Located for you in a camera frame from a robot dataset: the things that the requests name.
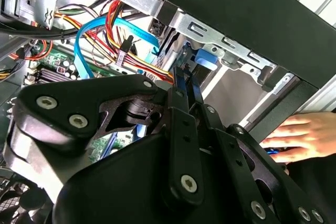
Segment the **silver screw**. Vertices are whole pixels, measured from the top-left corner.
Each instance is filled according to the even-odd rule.
[[[181,177],[181,184],[189,193],[193,194],[197,191],[197,183],[194,178],[189,175],[183,175]]]
[[[88,120],[82,115],[72,115],[69,118],[69,123],[76,128],[85,128],[88,125]]]
[[[40,45],[35,45],[33,48],[34,48],[36,51],[40,51],[40,50],[41,50]]]
[[[179,96],[181,96],[181,97],[183,97],[183,93],[181,92],[181,91],[179,91],[179,90],[176,90],[176,92],[175,92],[176,94],[178,94]]]
[[[306,221],[310,221],[310,216],[304,208],[299,207],[299,212]]]
[[[252,201],[251,208],[252,208],[252,211],[256,214],[256,216],[258,216],[261,220],[266,219],[266,212],[259,202]]]
[[[290,76],[285,76],[285,78],[284,78],[284,82],[287,82],[287,81],[289,81],[290,80]]]
[[[45,110],[52,110],[57,107],[57,101],[54,98],[47,96],[37,98],[36,103]]]
[[[148,82],[148,81],[144,81],[143,84],[144,84],[146,87],[148,87],[148,88],[153,87],[153,85],[152,85],[150,82]]]
[[[213,107],[210,107],[210,106],[208,106],[208,110],[210,111],[210,113],[213,113],[213,114],[216,112],[215,109]]]
[[[324,223],[322,216],[316,210],[313,209],[311,212],[320,223]]]
[[[244,134],[244,131],[242,128],[240,127],[236,127],[236,130],[238,131],[239,134],[243,135]]]

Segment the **black robotic arm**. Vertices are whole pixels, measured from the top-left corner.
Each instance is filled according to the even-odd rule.
[[[248,132],[223,127],[185,75],[176,68],[167,91],[141,75],[26,87],[4,157],[57,198],[54,224],[326,223]],[[137,124],[148,126],[143,139],[84,161],[90,141]]]

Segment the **computer fan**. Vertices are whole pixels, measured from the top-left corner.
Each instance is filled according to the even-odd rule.
[[[52,203],[33,182],[12,174],[0,185],[0,224],[50,224]]]

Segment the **human hand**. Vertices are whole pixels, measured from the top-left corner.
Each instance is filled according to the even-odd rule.
[[[336,114],[320,112],[294,115],[261,144],[263,148],[296,147],[272,154],[278,163],[296,162],[336,153]]]

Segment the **finger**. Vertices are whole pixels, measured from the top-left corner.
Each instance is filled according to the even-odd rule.
[[[310,114],[298,114],[298,115],[292,115],[289,118],[287,118],[287,120],[285,120],[282,124],[280,124],[279,127],[286,125],[306,124],[310,122],[311,122]]]
[[[309,148],[311,145],[305,141],[302,136],[287,136],[287,137],[273,137],[267,138],[260,143],[262,148],[282,148],[282,147],[305,147]]]
[[[287,162],[297,162],[300,160],[311,158],[311,156],[309,156],[308,154],[309,154],[308,149],[299,147],[285,152],[272,154],[271,157],[277,163],[287,163]]]
[[[267,138],[284,137],[284,136],[302,136],[308,134],[310,130],[311,130],[310,124],[285,125],[278,127]]]

